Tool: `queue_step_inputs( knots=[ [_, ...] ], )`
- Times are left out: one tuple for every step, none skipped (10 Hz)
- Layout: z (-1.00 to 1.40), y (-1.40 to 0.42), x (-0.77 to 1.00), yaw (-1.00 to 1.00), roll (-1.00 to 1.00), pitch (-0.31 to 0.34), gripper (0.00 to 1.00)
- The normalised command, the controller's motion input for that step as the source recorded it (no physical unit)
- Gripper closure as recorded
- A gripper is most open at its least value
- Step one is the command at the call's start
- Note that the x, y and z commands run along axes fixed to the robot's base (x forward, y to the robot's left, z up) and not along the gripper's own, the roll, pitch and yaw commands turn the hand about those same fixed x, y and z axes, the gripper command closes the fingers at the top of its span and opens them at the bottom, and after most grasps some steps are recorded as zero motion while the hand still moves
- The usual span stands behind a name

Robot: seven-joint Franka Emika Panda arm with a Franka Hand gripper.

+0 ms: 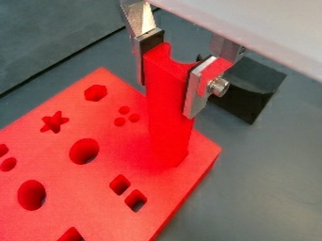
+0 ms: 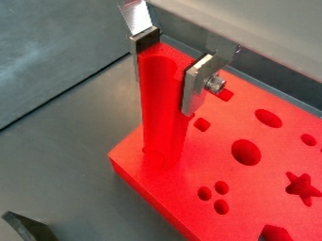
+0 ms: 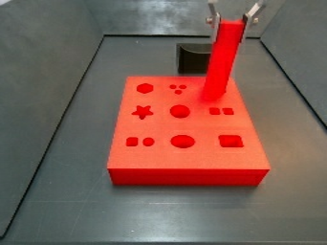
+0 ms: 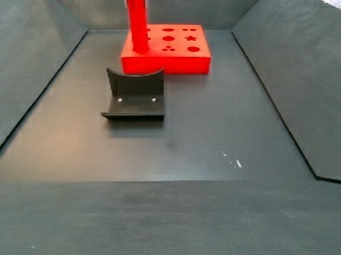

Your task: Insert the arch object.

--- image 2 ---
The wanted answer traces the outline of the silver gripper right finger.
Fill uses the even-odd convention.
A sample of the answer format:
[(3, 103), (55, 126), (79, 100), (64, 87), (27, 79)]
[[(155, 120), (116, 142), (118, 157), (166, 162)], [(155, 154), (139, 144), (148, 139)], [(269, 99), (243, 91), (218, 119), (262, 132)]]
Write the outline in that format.
[(204, 95), (223, 91), (226, 80), (218, 76), (219, 70), (234, 60), (241, 45), (225, 38), (206, 41), (204, 53), (187, 67), (183, 76), (182, 113), (191, 116), (203, 105)]

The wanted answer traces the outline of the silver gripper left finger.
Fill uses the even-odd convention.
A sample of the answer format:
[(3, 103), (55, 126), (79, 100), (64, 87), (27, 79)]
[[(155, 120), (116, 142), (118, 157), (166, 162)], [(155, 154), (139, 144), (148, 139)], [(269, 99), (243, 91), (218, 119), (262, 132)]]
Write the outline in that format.
[(119, 0), (118, 8), (131, 33), (131, 54), (139, 80), (139, 53), (160, 41), (160, 30), (152, 25), (144, 0)]

